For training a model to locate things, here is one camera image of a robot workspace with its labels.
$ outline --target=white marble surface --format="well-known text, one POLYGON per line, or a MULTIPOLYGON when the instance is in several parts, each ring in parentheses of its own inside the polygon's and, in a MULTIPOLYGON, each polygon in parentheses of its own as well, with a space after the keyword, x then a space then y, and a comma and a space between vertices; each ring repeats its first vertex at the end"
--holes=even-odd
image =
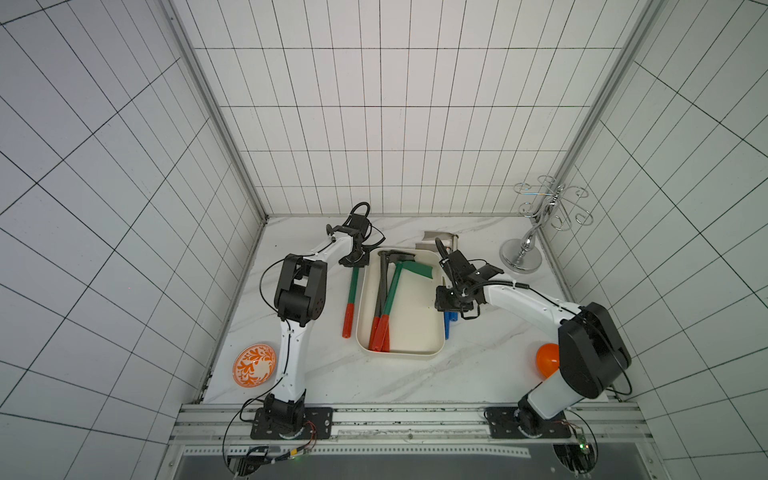
MULTIPOLYGON (((272 386, 245 389, 235 384, 232 365, 246 347, 280 346, 277 315, 259 295, 259 277, 272 262, 288 253, 305 253, 325 240, 325 225, 343 217, 273 218, 264 231, 243 295, 214 367, 204 403, 242 403, 272 386)), ((383 246, 411 247, 424 230, 458 233, 459 249, 467 258, 483 258, 504 268, 498 249, 520 237, 530 223, 524 217, 380 217, 372 222, 386 235, 383 246)), ((369 239, 377 240, 378 234, 369 239)), ((264 279, 264 295, 274 296, 280 269, 264 279)), ((451 338, 430 360, 382 359, 369 356, 354 338, 341 337, 352 269, 329 269, 326 307, 312 331, 306 374, 308 403, 361 402, 517 402, 541 377, 535 366, 543 332, 513 313, 483 306, 478 319, 451 325, 451 338)), ((562 293, 548 264, 538 272, 518 276, 543 293, 562 293)))

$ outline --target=blue handle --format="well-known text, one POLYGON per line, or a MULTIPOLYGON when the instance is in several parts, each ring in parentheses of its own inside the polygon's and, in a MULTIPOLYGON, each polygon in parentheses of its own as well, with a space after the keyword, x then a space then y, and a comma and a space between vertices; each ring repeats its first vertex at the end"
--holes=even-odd
POLYGON ((442 319, 443 323, 445 324, 445 339, 447 340, 449 337, 449 331, 451 329, 451 322, 458 321, 458 312, 443 312, 442 319))

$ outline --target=white tile wall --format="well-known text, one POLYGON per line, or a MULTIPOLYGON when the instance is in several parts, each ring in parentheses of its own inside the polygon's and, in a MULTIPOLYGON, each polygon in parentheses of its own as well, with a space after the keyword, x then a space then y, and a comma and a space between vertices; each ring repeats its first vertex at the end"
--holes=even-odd
POLYGON ((572 172, 596 221, 545 231, 577 300, 623 326, 674 480, 768 466, 764 4, 668 2, 572 172))
POLYGON ((642 8, 225 3, 174 0, 271 214, 361 200, 388 214, 516 213, 511 185, 557 169, 642 8))
POLYGON ((155 0, 0 2, 0 23, 3 474, 43 448, 36 478, 154 478, 258 209, 155 0))

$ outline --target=orange handle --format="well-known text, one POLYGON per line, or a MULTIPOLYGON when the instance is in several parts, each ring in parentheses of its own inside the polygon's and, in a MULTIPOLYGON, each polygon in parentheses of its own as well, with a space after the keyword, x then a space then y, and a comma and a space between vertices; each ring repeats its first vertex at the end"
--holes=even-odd
POLYGON ((352 318, 355 316, 355 304, 347 303, 344 313, 344 328, 341 330, 341 336, 348 339, 352 336, 352 318))
POLYGON ((373 317, 373 325, 371 326, 371 338, 368 340, 368 350, 373 350, 373 337, 376 336, 376 329, 379 327, 379 317, 373 317))
POLYGON ((389 336, 389 315, 382 315, 379 325, 376 327, 376 334, 373 337, 374 352, 381 352, 384 348, 385 340, 389 336))

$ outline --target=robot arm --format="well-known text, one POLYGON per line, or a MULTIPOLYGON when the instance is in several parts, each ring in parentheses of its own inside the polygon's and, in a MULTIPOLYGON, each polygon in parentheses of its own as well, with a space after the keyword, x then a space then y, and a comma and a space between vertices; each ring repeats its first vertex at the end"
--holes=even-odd
POLYGON ((452 283, 438 287, 437 310, 464 316, 477 304, 479 316, 480 304, 495 305, 533 323, 560 346, 560 369, 518 402, 516 416, 524 434, 539 436, 545 420, 585 397, 597 398, 631 364, 604 307, 550 299, 495 266, 476 269, 460 251, 448 254, 440 240, 435 243, 452 283))
POLYGON ((306 352, 313 320, 323 312, 326 303, 328 266, 368 265, 373 245, 363 245, 371 228, 370 205, 362 202, 349 213, 339 226, 326 227, 328 240, 307 255, 289 254, 277 280, 274 305, 280 318, 280 356, 277 362, 277 384, 264 399, 266 419, 285 435, 301 430, 304 417, 304 373, 306 352), (366 207, 364 214, 357 214, 366 207))

